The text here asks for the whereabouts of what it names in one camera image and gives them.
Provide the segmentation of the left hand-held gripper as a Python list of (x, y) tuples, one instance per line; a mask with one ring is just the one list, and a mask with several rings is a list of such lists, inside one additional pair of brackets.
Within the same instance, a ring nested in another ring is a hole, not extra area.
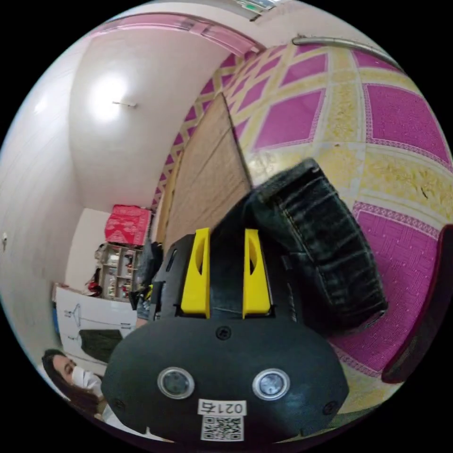
[(149, 312), (151, 307), (151, 296), (153, 284), (143, 287), (138, 291), (130, 291), (128, 298), (132, 310), (137, 312)]

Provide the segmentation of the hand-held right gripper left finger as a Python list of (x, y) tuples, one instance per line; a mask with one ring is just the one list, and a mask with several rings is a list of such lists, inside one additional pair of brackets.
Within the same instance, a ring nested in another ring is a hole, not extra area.
[(180, 308), (184, 315), (210, 317), (210, 229), (195, 231)]

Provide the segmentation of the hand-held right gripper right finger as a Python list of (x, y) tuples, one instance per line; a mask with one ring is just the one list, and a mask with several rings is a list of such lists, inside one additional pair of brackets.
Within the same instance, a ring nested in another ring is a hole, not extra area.
[(244, 231), (242, 317), (267, 316), (271, 310), (268, 279), (259, 232)]

